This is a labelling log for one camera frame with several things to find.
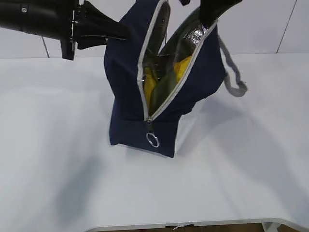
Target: gray zipper trim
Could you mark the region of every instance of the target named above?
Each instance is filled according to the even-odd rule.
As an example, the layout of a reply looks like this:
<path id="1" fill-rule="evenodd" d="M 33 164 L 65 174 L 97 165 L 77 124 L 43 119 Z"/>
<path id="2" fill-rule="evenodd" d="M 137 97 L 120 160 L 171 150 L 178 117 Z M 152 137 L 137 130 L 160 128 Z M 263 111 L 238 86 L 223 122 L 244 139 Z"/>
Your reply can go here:
<path id="1" fill-rule="evenodd" d="M 168 2 L 168 1 L 167 0 L 161 0 L 156 6 L 156 9 L 154 11 L 154 16 L 151 19 L 143 47 L 142 47 L 141 52 L 140 52 L 140 58 L 139 58 L 139 62 L 138 62 L 137 84 L 138 84 L 139 90 L 140 90 L 140 96 L 141 96 L 141 101 L 142 101 L 142 104 L 143 104 L 144 120 L 145 121 L 147 120 L 149 115 L 148 115 L 147 101 L 146 101 L 146 97 L 145 97 L 145 94 L 144 94 L 144 88 L 143 88 L 143 72 L 144 72 L 143 71 L 143 60 L 144 60 L 144 56 L 145 56 L 145 53 L 146 53 L 146 49 L 147 49 L 151 34 L 152 34 L 154 27 L 155 27 L 155 22 L 158 18 L 161 7 L 165 2 Z"/>
<path id="2" fill-rule="evenodd" d="M 185 82 L 187 81 L 188 76 L 189 76 L 189 74 L 192 70 L 192 67 L 193 67 L 193 65 L 194 65 L 194 63 L 197 59 L 197 56 L 199 55 L 199 52 L 200 52 L 200 50 L 201 50 L 201 48 L 204 44 L 204 41 L 212 33 L 212 31 L 215 29 L 217 24 L 218 24 L 218 20 L 216 20 L 211 25 L 211 27 L 209 27 L 207 29 L 207 32 L 204 34 L 203 38 L 201 39 L 201 41 L 199 42 L 199 44 L 195 48 L 195 50 L 192 54 L 191 61 L 188 65 L 188 67 L 186 68 L 180 82 L 177 84 L 177 86 L 174 88 L 174 90 L 171 92 L 171 94 L 166 98 L 166 100 L 162 103 L 162 105 L 157 109 L 157 111 L 151 117 L 148 118 L 149 121 L 154 121 L 157 117 L 159 117 L 166 110 L 166 108 L 171 104 L 171 102 L 175 99 L 175 97 L 177 96 L 177 94 L 179 93 L 179 91 L 182 89 Z"/>

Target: gray handle strap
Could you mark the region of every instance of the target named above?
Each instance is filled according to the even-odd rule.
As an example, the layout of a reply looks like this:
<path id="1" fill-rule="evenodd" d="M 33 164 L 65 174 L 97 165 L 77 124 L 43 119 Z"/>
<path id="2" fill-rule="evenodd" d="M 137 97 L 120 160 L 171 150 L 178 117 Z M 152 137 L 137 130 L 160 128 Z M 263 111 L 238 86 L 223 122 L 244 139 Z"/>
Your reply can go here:
<path id="1" fill-rule="evenodd" d="M 226 72 L 226 77 L 224 80 L 224 84 L 225 87 L 227 89 L 227 91 L 232 94 L 234 97 L 243 97 L 246 92 L 248 91 L 248 88 L 246 86 L 246 84 L 244 82 L 242 82 L 241 80 L 241 75 L 240 75 L 240 71 L 238 69 L 238 67 L 236 66 L 236 64 L 233 62 L 231 54 L 229 53 L 226 45 L 223 43 L 222 39 L 219 37 L 219 45 L 220 48 L 222 49 L 225 59 L 226 59 L 226 63 L 228 64 L 229 67 L 231 67 L 231 69 L 234 71 L 235 75 L 236 75 L 236 83 L 238 85 L 239 88 L 234 88 L 231 85 L 231 77 L 230 74 Z"/>

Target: yellow cloth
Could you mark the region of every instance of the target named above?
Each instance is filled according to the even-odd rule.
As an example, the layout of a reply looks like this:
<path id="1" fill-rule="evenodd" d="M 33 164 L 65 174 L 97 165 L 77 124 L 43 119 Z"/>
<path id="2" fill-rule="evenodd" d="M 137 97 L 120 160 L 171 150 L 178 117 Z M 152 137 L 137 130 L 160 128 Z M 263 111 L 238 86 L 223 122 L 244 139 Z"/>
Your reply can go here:
<path id="1" fill-rule="evenodd" d="M 180 80 L 182 79 L 184 71 L 188 67 L 190 60 L 191 60 L 191 57 L 187 57 L 186 59 L 174 65 L 174 71 L 176 73 L 177 83 L 180 82 Z"/>
<path id="2" fill-rule="evenodd" d="M 181 78 L 183 77 L 183 74 L 187 68 L 187 66 L 189 65 L 189 62 L 191 60 L 191 57 L 187 57 L 186 59 L 176 63 L 174 65 L 174 71 L 176 73 L 176 79 L 177 79 L 177 83 L 180 82 Z M 144 83 L 144 93 L 145 93 L 145 97 L 146 97 L 146 101 L 147 101 L 147 105 L 148 108 L 150 106 L 150 98 L 151 98 L 151 93 L 153 91 L 153 89 L 155 88 L 156 84 L 157 84 L 157 80 L 152 75 L 151 69 L 150 68 L 145 68 L 144 70 L 145 72 L 145 83 Z"/>

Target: fabric bag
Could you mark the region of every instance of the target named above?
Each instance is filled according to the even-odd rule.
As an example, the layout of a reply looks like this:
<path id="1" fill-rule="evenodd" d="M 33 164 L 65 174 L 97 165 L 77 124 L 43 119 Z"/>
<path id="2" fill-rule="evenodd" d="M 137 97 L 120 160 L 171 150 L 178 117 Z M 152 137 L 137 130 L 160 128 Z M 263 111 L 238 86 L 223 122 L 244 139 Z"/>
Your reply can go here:
<path id="1" fill-rule="evenodd" d="M 194 117 L 181 117 L 215 93 L 225 81 L 229 92 L 247 91 L 228 50 L 218 37 L 217 21 L 205 28 L 196 9 L 162 49 L 170 15 L 167 0 L 137 0 L 120 23 L 130 28 L 128 40 L 109 39 L 105 72 L 115 95 L 110 142 L 174 157 L 176 142 L 185 140 Z M 236 73 L 232 88 L 220 53 Z"/>

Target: zipper pull ring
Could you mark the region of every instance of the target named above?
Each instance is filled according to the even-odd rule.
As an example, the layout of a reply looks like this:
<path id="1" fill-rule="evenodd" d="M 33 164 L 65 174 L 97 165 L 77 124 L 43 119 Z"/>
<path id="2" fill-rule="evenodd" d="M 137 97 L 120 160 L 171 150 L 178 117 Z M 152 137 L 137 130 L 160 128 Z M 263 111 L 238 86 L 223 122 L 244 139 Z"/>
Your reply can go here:
<path id="1" fill-rule="evenodd" d="M 147 130 L 148 130 L 148 132 L 146 133 L 147 141 L 150 143 L 151 146 L 158 148 L 160 146 L 160 141 L 154 133 L 152 121 L 150 119 L 147 119 Z"/>

